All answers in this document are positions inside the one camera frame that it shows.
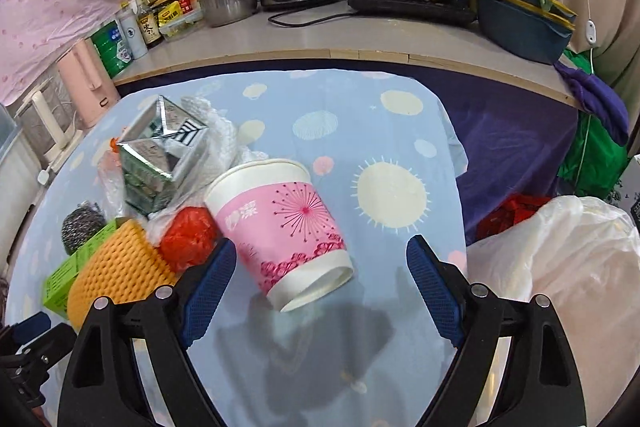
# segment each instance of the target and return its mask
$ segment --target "yellow mesh sponge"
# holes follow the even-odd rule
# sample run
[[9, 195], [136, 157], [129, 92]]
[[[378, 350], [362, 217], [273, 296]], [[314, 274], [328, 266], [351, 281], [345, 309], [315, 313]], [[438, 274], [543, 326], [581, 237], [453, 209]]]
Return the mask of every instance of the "yellow mesh sponge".
[[116, 304], [145, 299], [178, 278], [146, 240], [145, 231], [129, 219], [94, 253], [71, 286], [66, 313], [76, 330], [82, 327], [95, 299], [108, 296]]

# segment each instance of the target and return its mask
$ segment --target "kettle handle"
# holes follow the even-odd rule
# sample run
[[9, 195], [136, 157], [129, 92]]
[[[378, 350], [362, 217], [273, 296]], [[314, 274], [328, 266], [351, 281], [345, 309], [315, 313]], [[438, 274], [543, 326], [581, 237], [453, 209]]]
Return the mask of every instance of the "kettle handle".
[[84, 81], [87, 83], [90, 90], [95, 91], [102, 85], [102, 79], [100, 78], [100, 74], [97, 70], [97, 63], [92, 57], [92, 52], [89, 49], [89, 46], [92, 46], [94, 49], [94, 44], [85, 39], [84, 41], [79, 41], [77, 46], [74, 46], [74, 55], [78, 60], [78, 65], [84, 72]]

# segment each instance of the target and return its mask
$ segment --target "red bag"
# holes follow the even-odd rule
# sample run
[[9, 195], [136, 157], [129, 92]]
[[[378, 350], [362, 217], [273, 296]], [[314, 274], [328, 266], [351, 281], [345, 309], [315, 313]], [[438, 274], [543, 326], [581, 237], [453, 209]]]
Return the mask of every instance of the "red bag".
[[476, 240], [497, 235], [510, 229], [513, 225], [529, 219], [538, 209], [548, 203], [551, 198], [546, 196], [524, 196], [512, 194], [500, 204], [491, 214], [486, 216], [476, 228]]
[[221, 232], [209, 211], [187, 206], [174, 217], [160, 241], [160, 255], [175, 272], [203, 264], [213, 251]]

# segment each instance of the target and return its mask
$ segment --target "pink cup label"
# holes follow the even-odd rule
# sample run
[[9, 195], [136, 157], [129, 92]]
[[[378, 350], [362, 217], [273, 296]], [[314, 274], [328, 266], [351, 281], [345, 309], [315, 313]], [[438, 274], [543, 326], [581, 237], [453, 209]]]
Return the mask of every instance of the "pink cup label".
[[230, 200], [215, 219], [265, 295], [298, 266], [345, 249], [334, 218], [308, 183], [252, 188]]

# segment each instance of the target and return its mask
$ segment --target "blue gripper pad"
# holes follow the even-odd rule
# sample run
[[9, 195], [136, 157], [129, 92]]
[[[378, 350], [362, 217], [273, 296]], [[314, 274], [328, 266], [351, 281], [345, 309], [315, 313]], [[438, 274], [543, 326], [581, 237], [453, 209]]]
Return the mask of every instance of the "blue gripper pad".
[[38, 312], [14, 326], [12, 339], [19, 346], [24, 346], [36, 337], [41, 336], [45, 331], [49, 331], [50, 328], [51, 319], [49, 315], [45, 312]]
[[439, 261], [433, 253], [433, 257], [429, 254], [417, 237], [413, 237], [406, 245], [406, 264], [438, 333], [443, 339], [449, 339], [453, 347], [461, 347], [465, 340], [462, 311], [434, 265]]
[[207, 332], [235, 269], [236, 247], [233, 242], [227, 241], [184, 305], [180, 339], [185, 349]]

